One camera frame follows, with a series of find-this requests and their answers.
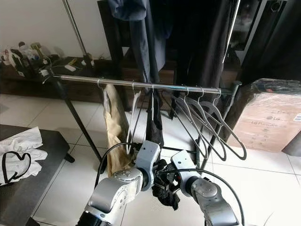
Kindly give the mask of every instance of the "white wall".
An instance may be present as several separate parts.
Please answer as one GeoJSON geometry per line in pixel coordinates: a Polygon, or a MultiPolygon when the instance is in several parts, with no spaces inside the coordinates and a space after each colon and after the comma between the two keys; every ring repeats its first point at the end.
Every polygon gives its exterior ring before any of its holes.
{"type": "MultiPolygon", "coordinates": [[[[87,52],[110,57],[97,0],[69,0],[87,52]]],[[[40,42],[51,53],[82,56],[62,0],[0,0],[0,49],[40,42]]]]}

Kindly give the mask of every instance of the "clothes rack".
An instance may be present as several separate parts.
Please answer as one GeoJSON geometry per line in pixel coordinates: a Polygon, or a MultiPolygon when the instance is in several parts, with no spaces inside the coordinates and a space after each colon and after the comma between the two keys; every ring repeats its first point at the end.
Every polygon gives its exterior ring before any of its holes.
{"type": "MultiPolygon", "coordinates": [[[[218,88],[202,88],[202,87],[187,87],[187,86],[178,86],[178,85],[164,85],[164,84],[151,84],[151,83],[143,83],[143,82],[131,82],[131,81],[120,81],[120,80],[110,80],[110,79],[104,79],[104,78],[92,78],[92,77],[80,77],[80,76],[69,76],[69,75],[55,75],[52,70],[50,69],[50,81],[53,83],[57,91],[59,92],[61,98],[66,102],[68,108],[70,109],[74,119],[76,120],[77,124],[79,125],[80,129],[82,130],[84,136],[88,140],[91,148],[93,149],[95,155],[97,156],[98,160],[101,162],[102,158],[92,141],[89,133],[87,132],[85,126],[83,125],[81,119],[79,118],[72,102],[69,100],[67,96],[67,92],[64,88],[64,86],[61,84],[60,81],[79,81],[79,82],[88,82],[88,83],[94,83],[100,86],[101,84],[113,84],[113,85],[121,85],[121,86],[130,86],[130,87],[140,87],[140,88],[150,88],[150,89],[165,89],[165,90],[178,90],[183,92],[199,92],[199,93],[210,93],[210,94],[221,94],[221,95],[227,95],[230,96],[229,101],[226,103],[226,108],[223,113],[223,118],[226,118],[233,102],[235,94],[238,90],[238,87],[241,85],[241,82],[235,81],[232,85],[231,89],[218,89],[218,88]]],[[[219,134],[221,131],[222,126],[217,125],[216,126],[216,133],[219,134]]],[[[212,137],[210,140],[210,143],[213,145],[215,142],[216,137],[212,137]]],[[[181,151],[182,149],[177,148],[171,148],[171,147],[163,147],[163,149],[170,149],[170,150],[176,150],[181,151]]],[[[198,169],[204,169],[207,163],[207,160],[204,159],[202,165],[200,166],[200,153],[196,150],[189,151],[190,153],[196,154],[196,160],[197,160],[197,167],[198,169]]]]}

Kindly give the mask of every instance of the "cardboard box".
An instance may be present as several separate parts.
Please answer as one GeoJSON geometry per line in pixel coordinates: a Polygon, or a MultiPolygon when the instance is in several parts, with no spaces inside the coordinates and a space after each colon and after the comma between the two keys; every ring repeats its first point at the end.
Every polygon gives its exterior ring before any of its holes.
{"type": "MultiPolygon", "coordinates": [[[[226,122],[246,148],[281,152],[301,131],[301,83],[257,80],[241,90],[226,122]]],[[[233,136],[227,143],[240,147],[233,136]]]]}

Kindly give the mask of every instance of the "black cord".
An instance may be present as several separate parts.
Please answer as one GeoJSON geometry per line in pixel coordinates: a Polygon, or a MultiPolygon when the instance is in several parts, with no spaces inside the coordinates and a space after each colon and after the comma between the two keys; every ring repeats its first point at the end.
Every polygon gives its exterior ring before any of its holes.
{"type": "Polygon", "coordinates": [[[101,174],[100,171],[101,171],[101,168],[103,167],[104,161],[107,160],[107,158],[106,158],[107,155],[108,155],[114,148],[116,148],[116,147],[118,147],[118,146],[121,146],[121,145],[132,145],[132,143],[122,142],[122,143],[119,143],[119,144],[116,144],[116,145],[110,147],[110,148],[106,151],[106,153],[105,153],[105,154],[103,155],[103,157],[102,157],[102,161],[100,162],[99,167],[98,167],[98,170],[97,170],[97,176],[96,176],[96,181],[95,181],[95,186],[94,186],[94,188],[96,188],[96,186],[98,185],[99,177],[100,177],[100,174],[101,174]]]}
{"type": "Polygon", "coordinates": [[[217,179],[219,179],[220,181],[222,181],[231,191],[232,193],[234,194],[235,198],[236,198],[236,201],[239,205],[239,210],[240,210],[240,215],[241,215],[241,224],[243,226],[245,226],[245,215],[244,215],[244,210],[243,210],[243,207],[241,205],[241,202],[236,194],[236,192],[234,191],[234,189],[231,187],[231,185],[225,181],[223,178],[221,178],[220,176],[212,173],[212,172],[209,172],[207,170],[203,170],[203,169],[176,169],[176,170],[169,170],[169,171],[159,171],[157,173],[157,175],[162,175],[162,174],[169,174],[169,173],[178,173],[178,172],[191,172],[191,171],[196,171],[196,172],[201,172],[201,173],[206,173],[206,174],[209,174],[217,179]]]}

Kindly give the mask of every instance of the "white tiled floor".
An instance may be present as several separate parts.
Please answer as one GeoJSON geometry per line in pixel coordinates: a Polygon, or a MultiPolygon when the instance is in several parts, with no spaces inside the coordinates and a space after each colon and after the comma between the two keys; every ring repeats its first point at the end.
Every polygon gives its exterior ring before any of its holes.
{"type": "MultiPolygon", "coordinates": [[[[103,154],[107,141],[102,105],[78,101],[73,104],[103,154]]],[[[134,138],[136,142],[145,137],[146,118],[147,113],[143,110],[134,138]]],[[[192,142],[177,118],[171,122],[162,117],[162,122],[165,146],[191,149],[192,142]]],[[[196,138],[192,125],[184,122],[196,138]]],[[[0,95],[0,123],[58,130],[68,143],[73,144],[71,155],[76,161],[62,163],[33,217],[42,226],[76,225],[93,191],[98,162],[65,103],[54,99],[0,95]]],[[[161,155],[168,161],[174,153],[163,150],[161,155]]],[[[247,160],[241,161],[227,153],[227,161],[221,161],[213,154],[206,170],[226,179],[237,191],[249,225],[263,226],[269,216],[266,226],[288,225],[281,221],[286,219],[284,213],[293,222],[290,225],[300,225],[299,219],[294,218],[298,214],[292,213],[300,209],[301,203],[301,157],[248,150],[247,160]]],[[[221,186],[224,198],[240,220],[238,206],[229,189],[217,179],[208,177],[221,186]]],[[[173,211],[171,207],[160,204],[151,191],[140,193],[122,211],[116,225],[203,225],[199,206],[191,198],[180,193],[179,196],[179,209],[173,211]]]]}

